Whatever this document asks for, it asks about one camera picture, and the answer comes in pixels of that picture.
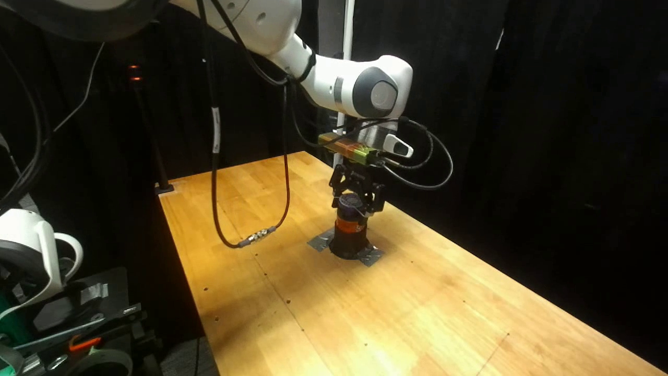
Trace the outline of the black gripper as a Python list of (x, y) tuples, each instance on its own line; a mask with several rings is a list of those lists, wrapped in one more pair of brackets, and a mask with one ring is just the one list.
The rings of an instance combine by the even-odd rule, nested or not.
[(385, 186), (375, 182), (365, 165), (341, 163), (330, 177), (333, 208), (338, 208), (344, 192), (355, 192), (372, 213), (385, 208)]

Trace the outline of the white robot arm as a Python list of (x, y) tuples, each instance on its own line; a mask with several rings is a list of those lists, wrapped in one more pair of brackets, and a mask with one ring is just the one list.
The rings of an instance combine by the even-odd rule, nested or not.
[(2, 0), (27, 22), (75, 42), (116, 42), (144, 28), (168, 5), (196, 15), (299, 84), (313, 103), (372, 120), (360, 141), (394, 156), (413, 147), (399, 136), (413, 67), (393, 54), (344, 61), (317, 54), (296, 33), (302, 0)]

